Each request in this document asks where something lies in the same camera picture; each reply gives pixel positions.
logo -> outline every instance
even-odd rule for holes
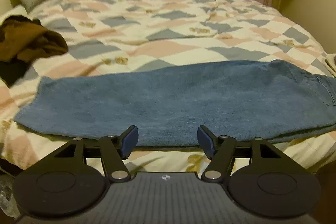
[[[162,178],[163,180],[167,181],[167,180],[170,179],[170,176],[169,176],[169,175],[163,175],[161,178]]]

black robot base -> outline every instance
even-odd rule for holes
[[[309,216],[318,180],[262,138],[238,142],[205,126],[198,142],[210,164],[202,173],[138,172],[124,165],[138,141],[129,127],[119,137],[74,138],[19,174],[13,192],[18,224],[317,223]],[[105,176],[86,165],[101,158]],[[250,164],[233,175],[237,158]]]

pocket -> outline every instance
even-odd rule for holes
[[[316,78],[305,77],[308,87],[313,90],[323,103],[328,106],[336,105],[334,92],[328,80],[322,80],[319,76]]]

black cloth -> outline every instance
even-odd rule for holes
[[[20,22],[32,22],[37,25],[41,25],[39,19],[30,20],[24,16],[10,16],[7,19],[13,19]],[[0,41],[4,40],[4,33],[0,31]],[[13,58],[10,62],[0,61],[0,78],[6,82],[8,87],[14,85],[14,83],[22,78],[26,71],[29,69],[30,64],[17,58]]]
[[[28,68],[28,63],[16,58],[10,62],[0,61],[0,78],[6,82],[7,86],[11,87],[19,78],[25,75]]]

bedspread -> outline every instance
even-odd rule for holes
[[[332,76],[325,67],[326,53],[307,31],[252,0],[52,0],[30,16],[59,32],[69,52],[36,60],[10,89],[0,82],[1,157],[23,169],[69,140],[34,133],[12,120],[19,107],[33,100],[41,76],[57,79],[276,59]],[[333,157],[335,139],[332,132],[280,146],[309,168]],[[190,152],[153,153],[160,154],[153,161],[162,162],[166,157],[174,159],[174,153]],[[146,158],[141,165],[149,161]],[[183,169],[189,166],[187,162],[181,165]]]

